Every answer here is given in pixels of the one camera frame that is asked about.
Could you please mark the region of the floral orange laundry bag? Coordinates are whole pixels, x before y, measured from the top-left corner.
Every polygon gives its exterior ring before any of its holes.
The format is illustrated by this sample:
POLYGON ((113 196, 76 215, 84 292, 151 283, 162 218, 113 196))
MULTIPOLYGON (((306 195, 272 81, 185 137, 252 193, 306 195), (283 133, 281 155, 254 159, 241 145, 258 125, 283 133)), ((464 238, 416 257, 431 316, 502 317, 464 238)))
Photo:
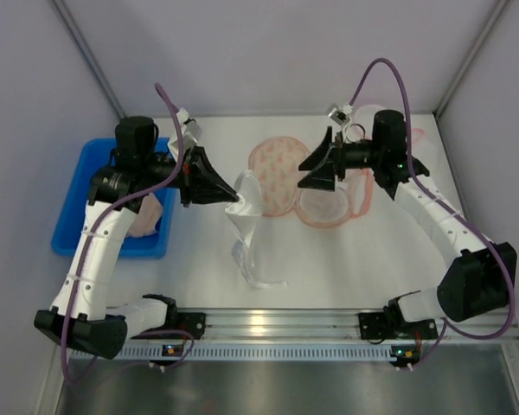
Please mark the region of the floral orange laundry bag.
POLYGON ((298 166, 308 155, 294 137, 270 137, 252 150, 248 168, 259 181, 265 217, 293 212, 309 227, 332 228, 368 213, 375 185, 368 169, 351 170, 333 191, 299 188, 298 166))

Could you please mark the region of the white satin bra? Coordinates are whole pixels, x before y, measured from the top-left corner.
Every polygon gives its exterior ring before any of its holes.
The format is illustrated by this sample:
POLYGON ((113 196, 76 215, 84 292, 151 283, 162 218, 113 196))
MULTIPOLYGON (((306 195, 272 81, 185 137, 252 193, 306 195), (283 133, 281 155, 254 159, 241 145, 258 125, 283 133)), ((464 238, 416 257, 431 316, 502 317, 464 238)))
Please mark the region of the white satin bra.
POLYGON ((236 235, 231 254, 235 264, 240 268, 240 274, 256 290, 286 288, 288 283, 284 280, 266 282, 256 278, 258 273, 253 259, 253 236, 264 213, 258 178, 252 170, 243 170, 234 183, 234 189, 238 200, 226 205, 225 215, 236 235))

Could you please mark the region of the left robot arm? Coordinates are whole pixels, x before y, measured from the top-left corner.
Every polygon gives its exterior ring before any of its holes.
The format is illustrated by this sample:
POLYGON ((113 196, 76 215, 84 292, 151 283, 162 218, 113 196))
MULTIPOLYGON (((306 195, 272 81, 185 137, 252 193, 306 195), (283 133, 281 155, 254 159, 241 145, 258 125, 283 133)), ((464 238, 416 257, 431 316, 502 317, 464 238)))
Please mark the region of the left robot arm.
POLYGON ((123 118, 116 126, 108 162, 90 180, 85 220, 66 279, 51 306, 35 315, 35 327, 62 349, 112 359, 126 340, 173 328, 176 303, 162 295, 106 309, 119 252, 146 196, 176 188, 184 206, 239 200, 197 145, 197 122, 176 116, 175 126, 175 142, 166 152, 156 149, 159 129, 151 118, 123 118))

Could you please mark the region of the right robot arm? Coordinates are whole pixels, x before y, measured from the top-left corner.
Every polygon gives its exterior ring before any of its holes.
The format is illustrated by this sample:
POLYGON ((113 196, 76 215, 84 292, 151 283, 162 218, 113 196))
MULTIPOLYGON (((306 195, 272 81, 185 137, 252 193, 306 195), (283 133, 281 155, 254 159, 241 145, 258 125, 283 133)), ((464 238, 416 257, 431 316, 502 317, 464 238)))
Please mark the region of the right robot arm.
POLYGON ((447 271, 432 288, 391 299, 383 314, 391 329, 442 319, 463 322, 502 307, 513 309, 516 251, 475 229, 440 193, 429 170, 412 152, 411 120, 395 110, 374 115, 369 139, 346 140, 351 108, 334 106, 329 117, 341 130, 327 130, 321 144, 299 165, 299 188, 333 191, 352 169, 370 169, 375 183, 411 215, 445 261, 447 271))

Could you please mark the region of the pink trimmed mesh laundry bag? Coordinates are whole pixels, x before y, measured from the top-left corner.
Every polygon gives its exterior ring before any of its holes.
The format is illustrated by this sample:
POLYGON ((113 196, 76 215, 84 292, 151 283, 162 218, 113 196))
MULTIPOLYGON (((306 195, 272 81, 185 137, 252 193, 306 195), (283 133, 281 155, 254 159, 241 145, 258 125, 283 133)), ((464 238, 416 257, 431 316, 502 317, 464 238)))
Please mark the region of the pink trimmed mesh laundry bag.
POLYGON ((352 113, 353 129, 361 139, 375 140, 385 138, 384 133, 392 137, 406 139, 406 122, 401 112, 389 110, 378 104, 357 107, 352 113))

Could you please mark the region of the pink bra in bin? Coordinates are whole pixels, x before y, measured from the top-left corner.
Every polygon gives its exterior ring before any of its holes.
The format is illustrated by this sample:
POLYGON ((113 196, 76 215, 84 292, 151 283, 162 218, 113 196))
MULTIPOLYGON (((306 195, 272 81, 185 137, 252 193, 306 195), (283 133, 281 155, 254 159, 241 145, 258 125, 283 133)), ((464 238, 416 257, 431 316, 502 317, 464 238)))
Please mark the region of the pink bra in bin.
POLYGON ((163 215, 163 205, 150 193, 142 200, 140 210, 129 227, 126 237, 143 238, 156 233, 156 225, 163 215))

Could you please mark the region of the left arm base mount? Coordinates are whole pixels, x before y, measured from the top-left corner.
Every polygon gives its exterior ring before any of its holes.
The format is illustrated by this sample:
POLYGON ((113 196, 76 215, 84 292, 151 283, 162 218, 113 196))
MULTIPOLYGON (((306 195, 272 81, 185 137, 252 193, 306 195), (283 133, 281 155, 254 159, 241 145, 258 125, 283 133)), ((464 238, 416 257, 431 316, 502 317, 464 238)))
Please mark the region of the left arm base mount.
POLYGON ((181 334, 174 334, 173 330, 184 330, 200 340, 205 333, 207 315, 202 312, 177 311, 176 315, 168 316, 163 326, 156 329, 157 339, 181 339, 181 334))

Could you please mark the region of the aluminium mounting rail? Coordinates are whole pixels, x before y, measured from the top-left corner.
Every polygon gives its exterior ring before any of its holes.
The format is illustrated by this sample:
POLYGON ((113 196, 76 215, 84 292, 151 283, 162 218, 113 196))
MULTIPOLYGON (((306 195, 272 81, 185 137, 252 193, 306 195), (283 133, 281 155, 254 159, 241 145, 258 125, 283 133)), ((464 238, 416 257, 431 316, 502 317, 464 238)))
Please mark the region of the aluminium mounting rail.
POLYGON ((193 340, 132 339, 119 361, 396 361, 425 335, 363 340, 358 310, 204 310, 193 340))

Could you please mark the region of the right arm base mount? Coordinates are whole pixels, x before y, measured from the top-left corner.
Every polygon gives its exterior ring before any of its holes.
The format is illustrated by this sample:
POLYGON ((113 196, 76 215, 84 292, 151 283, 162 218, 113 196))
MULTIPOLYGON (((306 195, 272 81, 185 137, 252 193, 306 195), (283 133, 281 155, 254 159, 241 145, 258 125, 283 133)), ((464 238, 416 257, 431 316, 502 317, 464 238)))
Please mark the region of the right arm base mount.
POLYGON ((439 332, 434 320, 404 322, 385 311, 358 314, 360 337, 373 343, 393 340, 436 340, 439 332))

